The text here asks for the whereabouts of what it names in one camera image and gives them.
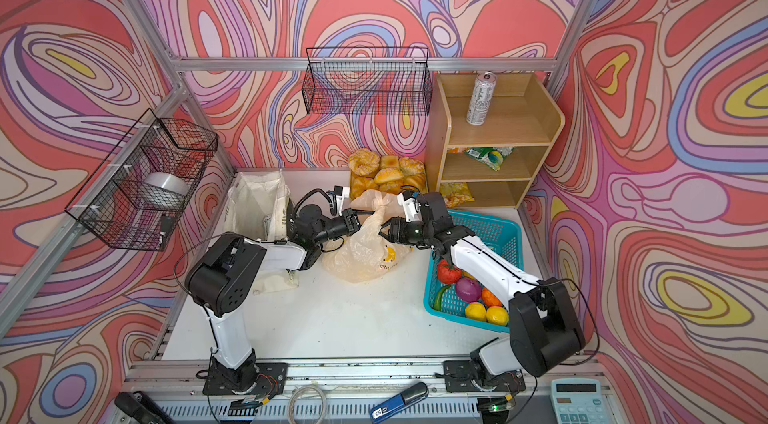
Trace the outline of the white canvas tote bag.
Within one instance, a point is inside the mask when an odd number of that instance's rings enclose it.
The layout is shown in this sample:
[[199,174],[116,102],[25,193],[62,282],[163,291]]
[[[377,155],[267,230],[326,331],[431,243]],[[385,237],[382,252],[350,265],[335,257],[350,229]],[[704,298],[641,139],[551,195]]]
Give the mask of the white canvas tote bag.
[[[224,231],[263,241],[287,237],[287,212],[291,191],[283,172],[240,173],[227,194]],[[294,270],[264,269],[262,264],[251,285],[253,295],[288,291],[299,287]]]

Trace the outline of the translucent beige plastic bag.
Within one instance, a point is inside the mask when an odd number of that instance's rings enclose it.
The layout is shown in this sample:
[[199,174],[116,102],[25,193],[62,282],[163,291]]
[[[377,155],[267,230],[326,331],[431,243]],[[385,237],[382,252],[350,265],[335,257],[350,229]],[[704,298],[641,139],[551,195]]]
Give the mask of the translucent beige plastic bag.
[[332,250],[323,254],[322,266],[334,277],[350,283],[373,280],[394,269],[413,251],[412,246],[389,242],[379,234],[390,218],[404,216],[395,194],[366,190],[349,207],[371,214],[360,218],[358,232],[344,238],[341,246],[332,244]]

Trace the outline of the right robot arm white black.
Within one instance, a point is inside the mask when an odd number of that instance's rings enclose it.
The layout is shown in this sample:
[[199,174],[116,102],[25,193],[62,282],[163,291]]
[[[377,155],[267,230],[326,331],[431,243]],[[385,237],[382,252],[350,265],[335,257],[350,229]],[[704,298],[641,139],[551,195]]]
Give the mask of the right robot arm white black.
[[489,247],[469,227],[454,222],[442,195],[406,191],[397,196],[404,216],[382,225],[392,243],[429,249],[469,272],[498,298],[508,313],[509,336],[470,353],[469,369],[449,379],[471,380],[489,389],[509,372],[541,377],[586,346],[582,325],[565,284],[526,273]]

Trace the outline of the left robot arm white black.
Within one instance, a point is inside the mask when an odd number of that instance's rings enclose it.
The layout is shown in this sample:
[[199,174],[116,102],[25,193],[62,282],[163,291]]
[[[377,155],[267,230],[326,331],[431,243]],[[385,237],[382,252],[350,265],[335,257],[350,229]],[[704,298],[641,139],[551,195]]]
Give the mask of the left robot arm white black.
[[311,268],[328,241],[361,228],[357,212],[344,209],[328,217],[310,204],[288,219],[288,238],[260,241],[232,231],[221,234],[186,275],[184,287],[209,324],[214,347],[203,394],[245,395],[259,392],[262,376],[247,337],[241,306],[261,272]]

